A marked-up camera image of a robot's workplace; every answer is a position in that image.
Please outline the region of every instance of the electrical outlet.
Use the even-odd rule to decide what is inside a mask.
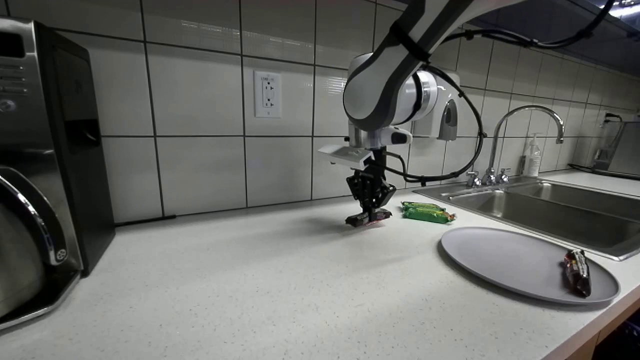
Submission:
[[[282,78],[274,72],[254,71],[255,117],[282,117]]]

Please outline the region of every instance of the sink basin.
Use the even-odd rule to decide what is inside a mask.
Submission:
[[[530,177],[503,186],[454,184],[415,192],[618,261],[640,252],[640,216],[633,214],[639,199]]]

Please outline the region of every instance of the countertop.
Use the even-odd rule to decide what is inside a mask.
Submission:
[[[640,195],[637,182],[557,181]],[[640,256],[610,270],[605,307],[556,306],[483,282],[438,247],[445,231],[526,233],[448,206],[449,225],[394,216],[353,229],[351,198],[117,229],[62,306],[0,336],[2,359],[564,359],[640,297]]]

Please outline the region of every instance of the gray plate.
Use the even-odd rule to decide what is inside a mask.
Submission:
[[[573,294],[560,265],[567,249],[533,236],[488,227],[460,227],[444,233],[440,242],[455,262],[473,274],[536,299],[571,305],[601,304],[620,293],[618,280],[587,259],[591,296]]]

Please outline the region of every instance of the coffee maker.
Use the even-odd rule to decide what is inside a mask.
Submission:
[[[1,330],[60,304],[115,231],[88,51],[6,17],[0,44]]]

